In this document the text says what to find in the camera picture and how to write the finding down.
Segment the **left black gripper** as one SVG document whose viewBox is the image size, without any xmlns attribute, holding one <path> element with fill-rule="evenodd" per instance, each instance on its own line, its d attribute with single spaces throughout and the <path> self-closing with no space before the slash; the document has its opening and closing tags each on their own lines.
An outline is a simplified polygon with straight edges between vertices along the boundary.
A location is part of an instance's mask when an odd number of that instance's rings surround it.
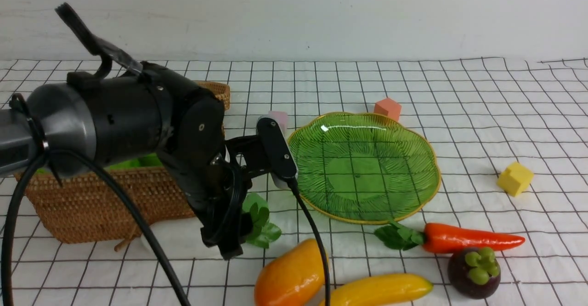
<svg viewBox="0 0 588 306">
<path fill-rule="evenodd" d="M 243 254 L 251 218 L 241 210 L 239 168 L 226 159 L 223 104 L 213 96 L 176 97 L 172 103 L 171 135 L 156 155 L 202 223 L 203 244 L 230 260 Z"/>
</svg>

